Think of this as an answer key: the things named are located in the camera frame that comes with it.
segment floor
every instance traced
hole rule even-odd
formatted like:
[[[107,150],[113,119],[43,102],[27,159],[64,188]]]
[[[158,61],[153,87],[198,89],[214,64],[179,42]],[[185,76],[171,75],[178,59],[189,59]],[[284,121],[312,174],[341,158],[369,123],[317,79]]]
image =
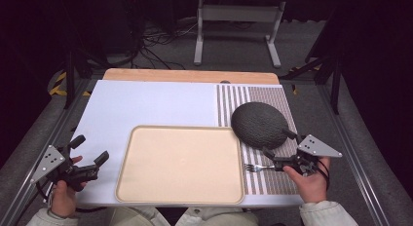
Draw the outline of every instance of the floor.
[[[152,59],[138,55],[133,65],[121,67],[166,69],[169,66],[182,69],[184,66],[193,70],[274,72],[281,76],[290,68],[305,64],[304,58],[324,26],[323,22],[283,22],[276,39],[282,68],[275,69],[263,41],[267,30],[271,30],[266,24],[209,24],[206,27],[203,64],[195,66],[192,61],[196,27],[190,29],[194,24],[192,20],[184,20],[183,23],[185,29],[179,34],[184,35],[167,45],[157,44],[148,48],[165,63],[153,60],[157,58],[142,50]],[[122,55],[111,55],[109,60],[123,58]],[[34,194],[26,178],[31,174],[36,160],[47,145],[62,145],[71,139],[72,131],[90,98],[83,92],[92,91],[103,73],[104,70],[96,70],[91,80],[76,81],[78,96],[67,110],[62,109],[65,97],[53,95],[52,101],[0,170],[1,225],[14,224],[14,216],[22,211]],[[296,86],[296,92],[292,90],[292,84]],[[298,131],[316,134],[345,156],[332,163],[329,200],[342,204],[359,225],[412,225],[413,203],[369,135],[347,91],[345,80],[341,81],[339,116],[334,115],[328,105],[330,82],[325,86],[316,86],[311,81],[311,74],[306,74],[294,81],[282,81],[282,85]],[[40,207],[45,205],[37,197],[18,225],[25,225]],[[254,213],[261,225],[278,222],[288,226],[300,225],[297,207],[265,208]],[[102,225],[104,215],[105,210],[82,213],[80,225]]]

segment gray round object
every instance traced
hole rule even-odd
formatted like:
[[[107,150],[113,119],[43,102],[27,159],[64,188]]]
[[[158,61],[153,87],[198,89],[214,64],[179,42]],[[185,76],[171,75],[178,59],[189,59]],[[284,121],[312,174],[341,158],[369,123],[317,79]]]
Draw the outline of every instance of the gray round object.
[[[235,135],[245,144],[262,149],[276,149],[287,139],[283,129],[288,122],[275,107],[263,102],[248,102],[239,106],[231,117]]]

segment person's hand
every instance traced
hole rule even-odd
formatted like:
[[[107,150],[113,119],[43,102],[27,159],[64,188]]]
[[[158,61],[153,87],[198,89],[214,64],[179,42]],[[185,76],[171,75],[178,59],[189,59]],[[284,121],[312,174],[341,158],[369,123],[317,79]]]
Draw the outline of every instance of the person's hand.
[[[82,156],[72,158],[73,163],[77,163],[82,160]],[[64,180],[60,180],[53,193],[52,208],[51,211],[59,217],[70,217],[75,214],[76,211],[76,192],[67,186]]]
[[[319,159],[325,166],[329,169],[330,158],[323,157]],[[325,167],[318,163],[319,168],[327,173]],[[319,203],[321,201],[327,200],[327,182],[318,171],[310,176],[302,176],[292,167],[285,166],[282,168],[285,173],[288,174],[289,178],[297,185],[298,192],[304,203]]]

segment white table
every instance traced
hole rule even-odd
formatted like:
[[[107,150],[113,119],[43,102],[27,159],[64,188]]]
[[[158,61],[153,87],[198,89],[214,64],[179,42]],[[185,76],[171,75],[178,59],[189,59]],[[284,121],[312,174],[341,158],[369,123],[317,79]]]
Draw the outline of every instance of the white table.
[[[115,76],[120,72],[126,75],[128,75],[127,73],[132,74],[130,70],[125,69],[112,70],[111,73],[115,73],[113,75]],[[216,89],[220,86],[226,88],[229,85],[99,81],[73,135],[73,137],[76,137],[83,134],[86,141],[79,148],[72,151],[72,156],[82,155],[84,157],[83,161],[79,163],[80,167],[92,164],[93,160],[105,150],[109,152],[110,158],[101,167],[98,180],[89,182],[88,186],[78,194],[79,205],[137,206],[137,204],[121,203],[115,196],[116,183],[131,130],[138,125],[217,127],[221,122],[217,120]],[[231,86],[280,88],[280,85],[274,84]],[[300,204],[302,204],[302,200],[297,194],[246,194],[242,202],[235,206],[286,207]],[[165,204],[155,207],[165,206],[189,207],[191,205]]]

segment tan tray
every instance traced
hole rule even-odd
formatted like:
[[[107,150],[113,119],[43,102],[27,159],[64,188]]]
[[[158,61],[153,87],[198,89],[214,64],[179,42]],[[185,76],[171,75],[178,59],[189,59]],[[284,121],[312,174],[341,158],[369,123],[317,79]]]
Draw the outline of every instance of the tan tray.
[[[231,128],[136,127],[116,196],[129,203],[237,204],[244,198],[240,142]]]

